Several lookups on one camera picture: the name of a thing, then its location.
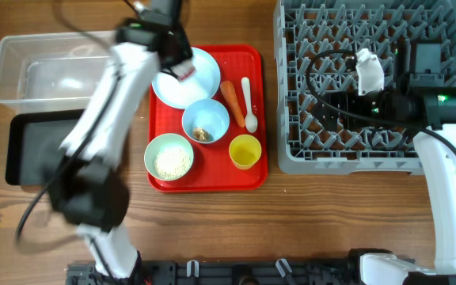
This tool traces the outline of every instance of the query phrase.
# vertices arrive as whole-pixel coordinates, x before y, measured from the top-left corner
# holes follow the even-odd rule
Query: blue bowl
[[[209,133],[208,142],[193,138],[193,130],[200,127]],[[225,106],[216,100],[203,99],[191,105],[182,115],[182,128],[189,138],[197,143],[210,144],[222,138],[230,127],[230,115]]]

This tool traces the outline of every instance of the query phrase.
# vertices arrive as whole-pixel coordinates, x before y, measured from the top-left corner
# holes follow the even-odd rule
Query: wooden table
[[[349,249],[379,247],[432,265],[434,226],[423,177],[403,173],[351,176],[284,175],[276,153],[275,0],[193,0],[187,23],[192,44],[253,45],[264,59],[269,176],[253,192],[162,195],[149,186],[143,164],[148,102],[135,115],[124,177],[131,188],[126,217],[131,240],[145,260],[191,258],[342,257]],[[65,14],[87,30],[113,29],[131,11],[118,0],[72,1]],[[0,39],[65,32],[48,1],[0,0]],[[13,232],[34,196],[4,180],[9,125],[15,113],[0,105],[0,283],[64,284],[64,268],[91,260],[74,229],[35,209],[25,236],[41,245],[18,252]]]

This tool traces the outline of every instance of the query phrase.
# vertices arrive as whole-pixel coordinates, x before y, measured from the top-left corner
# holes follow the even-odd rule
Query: dish rack
[[[424,171],[405,129],[326,131],[312,116],[316,100],[306,86],[310,60],[327,50],[369,48],[393,83],[392,43],[441,40],[445,86],[456,86],[455,0],[279,0],[274,55],[279,80],[279,167],[289,174]],[[319,61],[311,79],[319,94],[358,89],[341,55]]]

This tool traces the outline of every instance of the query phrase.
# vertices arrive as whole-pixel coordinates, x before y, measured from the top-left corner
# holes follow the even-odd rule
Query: white bowl
[[[196,68],[193,75],[179,82],[170,75],[159,73],[152,81],[156,96],[172,108],[186,109],[198,100],[210,99],[221,84],[221,70],[215,59],[199,48],[192,50]]]
[[[182,147],[186,154],[189,156],[189,159],[191,160],[191,165],[188,167],[188,171],[184,173],[184,175],[186,175],[186,173],[189,172],[193,165],[195,153],[193,152],[193,147],[191,146],[191,143],[189,143],[189,141],[182,135],[177,134],[160,135],[157,138],[153,139],[152,142],[149,142],[149,145],[146,148],[146,153],[143,155],[143,160],[146,164],[147,172],[149,172],[150,175],[161,181],[175,181],[177,179],[182,178],[184,175],[175,179],[164,179],[159,176],[158,172],[154,168],[154,160],[156,159],[156,156],[158,156],[158,154],[162,151],[165,151],[170,147],[176,146]]]

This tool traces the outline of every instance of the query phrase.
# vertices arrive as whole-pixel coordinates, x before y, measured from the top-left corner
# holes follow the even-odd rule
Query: black tray
[[[6,183],[35,186],[42,184],[40,159],[44,151],[57,146],[73,130],[84,110],[21,114],[9,128],[6,156]]]

